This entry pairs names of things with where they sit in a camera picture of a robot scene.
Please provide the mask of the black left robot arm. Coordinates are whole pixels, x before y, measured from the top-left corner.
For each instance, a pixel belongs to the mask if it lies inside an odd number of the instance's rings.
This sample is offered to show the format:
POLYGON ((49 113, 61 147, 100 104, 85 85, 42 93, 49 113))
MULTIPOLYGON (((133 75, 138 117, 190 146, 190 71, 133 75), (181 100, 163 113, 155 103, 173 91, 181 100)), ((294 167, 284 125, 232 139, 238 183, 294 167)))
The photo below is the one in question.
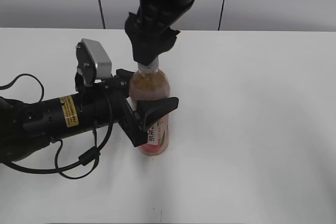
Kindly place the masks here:
POLYGON ((176 97, 138 101, 127 98, 132 73, 117 75, 90 87, 75 77, 77 93, 36 103, 1 98, 1 163, 20 161, 50 143, 118 123, 134 147, 148 142, 148 130, 177 109, 176 97))

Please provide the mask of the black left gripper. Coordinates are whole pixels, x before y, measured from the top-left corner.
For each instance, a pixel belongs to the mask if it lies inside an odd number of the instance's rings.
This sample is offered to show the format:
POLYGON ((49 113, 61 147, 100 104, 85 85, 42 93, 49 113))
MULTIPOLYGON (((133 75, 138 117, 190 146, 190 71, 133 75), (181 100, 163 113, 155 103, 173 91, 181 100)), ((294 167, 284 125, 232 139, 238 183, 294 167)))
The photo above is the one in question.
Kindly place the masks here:
POLYGON ((159 100, 137 101, 137 113, 141 127, 138 125, 125 95, 123 82, 129 84, 135 72, 117 69, 116 75, 110 79, 93 84, 93 119, 96 127, 107 126, 107 133, 99 147, 104 147, 110 138, 112 128, 118 123, 133 146, 147 143, 147 130, 159 119, 176 110, 179 105, 177 97, 159 100))

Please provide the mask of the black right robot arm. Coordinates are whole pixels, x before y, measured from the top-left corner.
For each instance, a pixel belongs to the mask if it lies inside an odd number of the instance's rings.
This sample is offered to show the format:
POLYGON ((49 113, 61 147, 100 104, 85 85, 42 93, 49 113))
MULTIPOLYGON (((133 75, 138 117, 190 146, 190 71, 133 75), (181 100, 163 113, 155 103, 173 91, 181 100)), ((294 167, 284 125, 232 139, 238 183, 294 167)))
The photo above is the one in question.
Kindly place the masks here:
POLYGON ((175 44, 179 30, 171 26, 185 14, 195 0, 139 0, 136 13, 130 13, 124 30, 135 62, 149 66, 175 44))

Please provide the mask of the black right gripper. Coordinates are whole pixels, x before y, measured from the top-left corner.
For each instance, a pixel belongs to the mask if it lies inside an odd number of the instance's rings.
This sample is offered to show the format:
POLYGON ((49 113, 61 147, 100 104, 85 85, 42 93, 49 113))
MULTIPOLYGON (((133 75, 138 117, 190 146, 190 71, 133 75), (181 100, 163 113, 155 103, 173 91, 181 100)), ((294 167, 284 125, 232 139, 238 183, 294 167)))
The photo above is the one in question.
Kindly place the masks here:
POLYGON ((133 60, 137 63, 151 63, 158 55, 174 46, 179 30, 170 26, 175 23, 194 4, 173 2, 155 3, 140 0, 136 13, 129 13, 124 30, 132 45, 133 60))

